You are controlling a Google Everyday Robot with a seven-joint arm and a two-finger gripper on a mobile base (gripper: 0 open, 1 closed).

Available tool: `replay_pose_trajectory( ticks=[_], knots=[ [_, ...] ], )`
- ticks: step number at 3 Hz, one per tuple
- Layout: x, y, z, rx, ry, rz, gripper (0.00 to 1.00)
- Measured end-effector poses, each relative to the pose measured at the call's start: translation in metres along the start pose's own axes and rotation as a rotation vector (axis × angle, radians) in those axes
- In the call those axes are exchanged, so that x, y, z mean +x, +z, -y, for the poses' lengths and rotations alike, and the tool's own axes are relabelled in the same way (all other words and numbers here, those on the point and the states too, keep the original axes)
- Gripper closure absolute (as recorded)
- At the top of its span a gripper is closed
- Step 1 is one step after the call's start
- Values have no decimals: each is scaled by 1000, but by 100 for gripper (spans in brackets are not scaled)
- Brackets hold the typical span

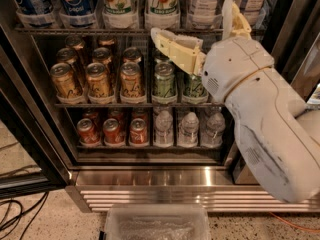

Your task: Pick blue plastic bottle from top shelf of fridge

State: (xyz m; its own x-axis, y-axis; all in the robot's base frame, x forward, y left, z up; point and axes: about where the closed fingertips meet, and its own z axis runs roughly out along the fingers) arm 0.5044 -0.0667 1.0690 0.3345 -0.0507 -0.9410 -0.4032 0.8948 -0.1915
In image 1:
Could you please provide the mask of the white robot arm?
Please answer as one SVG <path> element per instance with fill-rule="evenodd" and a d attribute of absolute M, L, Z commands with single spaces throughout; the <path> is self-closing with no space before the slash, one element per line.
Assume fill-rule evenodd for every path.
<path fill-rule="evenodd" d="M 223 37 L 208 53 L 196 37 L 153 27 L 151 38 L 228 109 L 237 147 L 261 187 L 286 203 L 309 199 L 320 190 L 319 113 L 277 72 L 233 0 L 225 0 L 222 18 Z"/>

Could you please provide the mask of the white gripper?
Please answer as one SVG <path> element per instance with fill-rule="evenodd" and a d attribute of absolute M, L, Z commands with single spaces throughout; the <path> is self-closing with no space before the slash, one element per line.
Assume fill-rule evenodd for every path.
<path fill-rule="evenodd" d="M 151 29 L 155 47 L 181 70 L 200 76 L 203 69 L 202 84 L 218 103 L 224 103 L 230 91 L 249 75 L 274 65 L 264 47 L 250 39 L 251 26 L 233 0 L 224 0 L 222 19 L 223 40 L 214 43 L 207 56 L 202 39 Z"/>

